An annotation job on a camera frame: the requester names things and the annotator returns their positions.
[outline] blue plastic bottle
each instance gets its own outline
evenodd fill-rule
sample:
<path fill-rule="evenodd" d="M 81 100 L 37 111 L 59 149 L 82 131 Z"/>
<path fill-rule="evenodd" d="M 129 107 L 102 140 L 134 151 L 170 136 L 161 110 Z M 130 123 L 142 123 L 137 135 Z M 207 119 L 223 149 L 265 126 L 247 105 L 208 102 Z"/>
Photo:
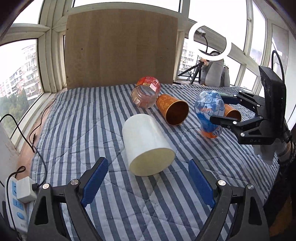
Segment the blue plastic bottle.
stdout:
<path fill-rule="evenodd" d="M 204 137 L 216 138 L 222 133 L 222 127 L 210 122 L 210 116 L 224 116 L 225 105 L 216 91 L 202 91 L 197 97 L 194 110 Z"/>

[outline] orange cup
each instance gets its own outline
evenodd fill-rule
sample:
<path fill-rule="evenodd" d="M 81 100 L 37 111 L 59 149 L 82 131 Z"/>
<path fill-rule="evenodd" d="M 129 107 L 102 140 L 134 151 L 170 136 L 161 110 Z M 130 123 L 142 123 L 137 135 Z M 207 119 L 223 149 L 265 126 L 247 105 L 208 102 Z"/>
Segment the orange cup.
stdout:
<path fill-rule="evenodd" d="M 166 122 L 172 126 L 180 125 L 189 113 L 187 102 L 167 94 L 160 95 L 157 98 L 156 106 Z"/>
<path fill-rule="evenodd" d="M 241 113 L 232 108 L 230 105 L 228 104 L 225 104 L 225 111 L 224 111 L 224 116 L 225 117 L 230 117 L 230 118 L 235 118 L 237 119 L 238 121 L 241 121 L 242 120 L 242 115 Z"/>

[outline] striped blanket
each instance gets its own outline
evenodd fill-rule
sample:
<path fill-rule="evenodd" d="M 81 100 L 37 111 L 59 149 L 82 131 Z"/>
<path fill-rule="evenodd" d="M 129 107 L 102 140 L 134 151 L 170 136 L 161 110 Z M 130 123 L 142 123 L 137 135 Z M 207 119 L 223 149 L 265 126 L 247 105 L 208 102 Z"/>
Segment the striped blanket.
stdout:
<path fill-rule="evenodd" d="M 216 139 L 205 139 L 199 133 L 194 102 L 200 91 L 213 89 L 232 95 L 240 90 L 238 87 L 161 85 L 161 94 L 187 101 L 190 109 L 180 126 L 169 126 L 156 106 L 145 110 L 133 105 L 130 94 L 134 86 L 78 88 L 59 94 L 37 146 L 48 169 L 46 182 L 52 186 L 80 178 L 100 156 L 108 159 L 109 172 L 95 200 L 86 207 L 103 240 L 194 240 L 210 208 L 188 174 L 192 158 L 230 185 L 254 184 L 262 202 L 266 201 L 278 171 L 276 160 L 272 166 L 266 165 L 251 146 L 239 145 L 228 129 Z M 234 107 L 243 120 L 253 117 L 244 107 Z M 122 138 L 124 122 L 139 113 L 157 120 L 176 152 L 172 165 L 149 177 L 129 172 Z M 44 167 L 37 155 L 31 177 L 40 183 L 43 176 Z M 66 205 L 62 209 L 70 236 L 78 240 Z M 231 206 L 219 240 L 225 240 L 233 215 Z"/>

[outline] white cylinder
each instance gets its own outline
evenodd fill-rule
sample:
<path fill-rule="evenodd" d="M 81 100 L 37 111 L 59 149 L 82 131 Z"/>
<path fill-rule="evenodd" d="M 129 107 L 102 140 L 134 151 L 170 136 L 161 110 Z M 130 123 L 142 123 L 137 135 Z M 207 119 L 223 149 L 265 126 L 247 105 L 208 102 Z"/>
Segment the white cylinder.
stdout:
<path fill-rule="evenodd" d="M 159 173 L 175 159 L 175 152 L 158 123 L 149 115 L 137 114 L 128 118 L 122 134 L 129 169 L 136 176 Z"/>

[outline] wooden board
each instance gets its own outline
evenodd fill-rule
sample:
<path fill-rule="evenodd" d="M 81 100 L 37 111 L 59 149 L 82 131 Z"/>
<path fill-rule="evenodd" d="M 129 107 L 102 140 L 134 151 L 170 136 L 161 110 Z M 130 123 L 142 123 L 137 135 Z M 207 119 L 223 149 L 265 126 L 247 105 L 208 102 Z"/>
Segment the wooden board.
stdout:
<path fill-rule="evenodd" d="M 173 83 L 178 19 L 143 10 L 103 9 L 68 16 L 67 88 Z"/>

